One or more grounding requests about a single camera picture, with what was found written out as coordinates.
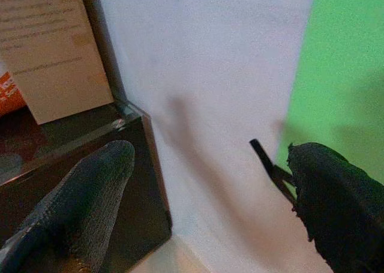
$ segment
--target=white wall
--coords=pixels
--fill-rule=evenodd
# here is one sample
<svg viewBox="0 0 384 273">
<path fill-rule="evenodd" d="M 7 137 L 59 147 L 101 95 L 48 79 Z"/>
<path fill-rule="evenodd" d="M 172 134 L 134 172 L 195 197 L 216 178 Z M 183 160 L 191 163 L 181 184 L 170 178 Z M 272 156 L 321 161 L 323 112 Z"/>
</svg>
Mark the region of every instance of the white wall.
<svg viewBox="0 0 384 273">
<path fill-rule="evenodd" d="M 248 141 L 279 143 L 311 0 L 101 0 L 173 231 L 212 272 L 331 272 Z"/>
</svg>

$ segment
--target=green screen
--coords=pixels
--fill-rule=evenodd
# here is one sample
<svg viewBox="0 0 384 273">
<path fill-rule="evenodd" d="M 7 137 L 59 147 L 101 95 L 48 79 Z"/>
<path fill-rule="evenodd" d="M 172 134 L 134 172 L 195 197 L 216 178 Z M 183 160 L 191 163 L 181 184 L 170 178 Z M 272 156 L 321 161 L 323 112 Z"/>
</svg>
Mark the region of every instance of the green screen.
<svg viewBox="0 0 384 273">
<path fill-rule="evenodd" d="M 384 183 L 384 0 L 314 0 L 277 163 L 319 142 Z"/>
</svg>

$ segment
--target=orange label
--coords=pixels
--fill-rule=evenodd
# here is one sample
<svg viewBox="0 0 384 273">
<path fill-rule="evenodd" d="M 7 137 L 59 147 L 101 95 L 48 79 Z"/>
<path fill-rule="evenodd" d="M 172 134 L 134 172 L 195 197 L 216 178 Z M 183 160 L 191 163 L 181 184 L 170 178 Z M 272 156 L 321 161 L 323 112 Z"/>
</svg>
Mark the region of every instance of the orange label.
<svg viewBox="0 0 384 273">
<path fill-rule="evenodd" d="M 25 106 L 24 99 L 14 83 L 11 74 L 0 77 L 0 116 Z"/>
</svg>

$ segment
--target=green backdrop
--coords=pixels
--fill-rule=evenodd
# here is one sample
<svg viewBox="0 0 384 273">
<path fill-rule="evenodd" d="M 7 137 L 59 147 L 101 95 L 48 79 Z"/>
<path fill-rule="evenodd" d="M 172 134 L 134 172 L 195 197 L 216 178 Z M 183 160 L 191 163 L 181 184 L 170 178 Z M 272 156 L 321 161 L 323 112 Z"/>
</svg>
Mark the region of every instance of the green backdrop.
<svg viewBox="0 0 384 273">
<path fill-rule="evenodd" d="M 319 142 L 384 183 L 384 0 L 314 0 L 277 163 Z"/>
</svg>

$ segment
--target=white floor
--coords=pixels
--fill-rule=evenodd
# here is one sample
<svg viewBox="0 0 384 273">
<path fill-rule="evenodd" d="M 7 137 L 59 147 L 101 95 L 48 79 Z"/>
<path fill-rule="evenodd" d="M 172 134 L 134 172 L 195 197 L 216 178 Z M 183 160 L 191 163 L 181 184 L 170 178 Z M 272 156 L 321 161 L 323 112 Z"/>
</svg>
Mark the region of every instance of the white floor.
<svg viewBox="0 0 384 273">
<path fill-rule="evenodd" d="M 177 236 L 146 256 L 129 273 L 210 273 Z"/>
</svg>

